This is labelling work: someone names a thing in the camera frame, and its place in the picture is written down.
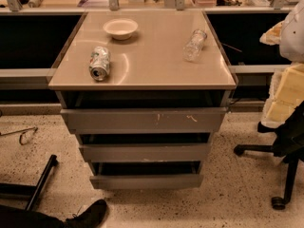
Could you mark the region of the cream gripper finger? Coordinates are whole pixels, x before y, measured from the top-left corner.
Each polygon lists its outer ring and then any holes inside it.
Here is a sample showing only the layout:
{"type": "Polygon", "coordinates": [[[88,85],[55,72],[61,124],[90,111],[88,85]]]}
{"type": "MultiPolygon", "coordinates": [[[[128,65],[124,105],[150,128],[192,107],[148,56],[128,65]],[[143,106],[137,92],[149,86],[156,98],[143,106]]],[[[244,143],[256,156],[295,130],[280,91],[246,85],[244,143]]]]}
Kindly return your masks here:
{"type": "Polygon", "coordinates": [[[281,31],[283,22],[278,22],[276,25],[264,32],[259,38],[259,42],[265,45],[279,45],[281,42],[281,31]]]}
{"type": "Polygon", "coordinates": [[[285,122],[304,101],[304,64],[285,68],[266,112],[272,122],[285,122]]]}

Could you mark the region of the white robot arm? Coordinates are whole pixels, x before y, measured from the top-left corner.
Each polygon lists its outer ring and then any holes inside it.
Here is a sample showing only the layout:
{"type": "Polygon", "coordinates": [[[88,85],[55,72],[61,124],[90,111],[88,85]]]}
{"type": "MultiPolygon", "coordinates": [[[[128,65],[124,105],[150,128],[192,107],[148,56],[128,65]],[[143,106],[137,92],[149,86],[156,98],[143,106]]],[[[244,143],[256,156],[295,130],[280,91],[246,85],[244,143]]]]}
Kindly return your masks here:
{"type": "Polygon", "coordinates": [[[269,98],[263,107],[262,124],[277,128],[304,102],[304,0],[282,22],[263,33],[259,41],[269,46],[279,45],[280,55],[291,62],[284,70],[274,73],[269,98]]]}

